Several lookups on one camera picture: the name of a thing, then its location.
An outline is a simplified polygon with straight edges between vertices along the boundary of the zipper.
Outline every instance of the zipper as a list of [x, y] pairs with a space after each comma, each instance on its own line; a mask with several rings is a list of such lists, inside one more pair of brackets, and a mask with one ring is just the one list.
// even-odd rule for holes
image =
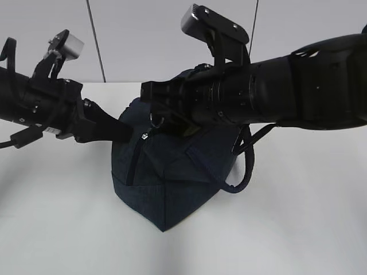
[[150, 131], [151, 129], [148, 129], [147, 132], [143, 133], [135, 145], [134, 152], [132, 153], [130, 167], [127, 173], [127, 179], [126, 179], [127, 186], [132, 186], [134, 184], [135, 172], [140, 157], [140, 152], [143, 148], [143, 145], [145, 144], [146, 140], [149, 137]]

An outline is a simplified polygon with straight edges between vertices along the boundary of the robotic arm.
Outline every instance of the robotic arm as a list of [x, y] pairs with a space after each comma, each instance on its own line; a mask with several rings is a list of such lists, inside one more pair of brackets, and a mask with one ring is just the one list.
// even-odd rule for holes
[[155, 123], [175, 124], [181, 135], [207, 124], [273, 123], [255, 134], [252, 144], [276, 126], [334, 130], [367, 124], [367, 26], [361, 34], [254, 64], [246, 31], [205, 6], [193, 5], [181, 28], [208, 45], [214, 66], [143, 83], [141, 100], [152, 102]]
[[[259, 140], [273, 127], [332, 130], [367, 124], [367, 27], [361, 34], [305, 46], [288, 56], [252, 64], [248, 34], [238, 24], [205, 6], [193, 5], [181, 22], [184, 33], [205, 42], [214, 65], [201, 64], [188, 76], [142, 84], [140, 100], [151, 103], [151, 123], [177, 135], [206, 125], [271, 123], [253, 135]], [[132, 129], [81, 99], [82, 85], [57, 79], [83, 43], [64, 30], [31, 78], [15, 72], [15, 40], [9, 38], [0, 61], [0, 118], [29, 128], [1, 147], [21, 148], [51, 131], [77, 142], [129, 141]], [[235, 144], [240, 154], [248, 144]]]
[[0, 148], [21, 148], [40, 139], [43, 131], [58, 139], [74, 136], [79, 143], [96, 140], [129, 141], [132, 128], [106, 114], [96, 103], [81, 98], [81, 83], [58, 79], [64, 62], [77, 59], [83, 43], [64, 30], [49, 41], [47, 54], [31, 78], [15, 72], [16, 40], [8, 38], [0, 55], [0, 118], [28, 126], [11, 135]]

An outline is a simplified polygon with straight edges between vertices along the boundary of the white surface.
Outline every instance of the white surface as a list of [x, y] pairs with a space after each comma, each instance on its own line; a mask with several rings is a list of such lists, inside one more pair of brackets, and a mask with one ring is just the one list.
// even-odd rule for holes
[[[213, 63], [207, 45], [181, 31], [193, 0], [90, 0], [109, 82], [168, 80], [200, 63]], [[201, 0], [250, 34], [255, 0]]]
[[0, 49], [6, 39], [17, 40], [17, 72], [28, 77], [47, 52], [49, 39], [69, 29], [85, 45], [79, 59], [66, 62], [60, 77], [102, 82], [97, 51], [85, 0], [1, 0]]
[[361, 33], [366, 0], [260, 0], [252, 62], [285, 56], [321, 40]]
[[[88, 84], [117, 117], [139, 84]], [[0, 138], [19, 129], [0, 121]], [[114, 194], [108, 142], [52, 135], [0, 151], [0, 274], [362, 275], [367, 127], [275, 129], [247, 189], [161, 233]], [[229, 182], [242, 176], [236, 166]]]

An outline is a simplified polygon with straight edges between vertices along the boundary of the screw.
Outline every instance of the screw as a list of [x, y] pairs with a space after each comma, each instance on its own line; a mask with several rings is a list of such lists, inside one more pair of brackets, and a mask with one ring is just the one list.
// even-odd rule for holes
[[38, 106], [34, 106], [34, 108], [32, 109], [32, 112], [33, 113], [36, 113], [37, 112], [37, 109], [38, 109]]
[[91, 101], [90, 101], [89, 99], [84, 99], [84, 106], [85, 106], [85, 107], [90, 107], [90, 106], [92, 106]]

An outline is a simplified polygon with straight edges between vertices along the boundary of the white table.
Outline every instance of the white table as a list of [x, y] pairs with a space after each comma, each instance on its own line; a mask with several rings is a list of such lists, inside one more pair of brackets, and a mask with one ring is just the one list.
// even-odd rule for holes
[[[134, 83], [83, 89], [115, 117], [138, 95]], [[21, 128], [1, 121], [1, 141]], [[114, 194], [111, 143], [45, 134], [0, 150], [0, 274], [365, 274], [366, 137], [275, 129], [244, 192], [219, 192], [165, 233]]]

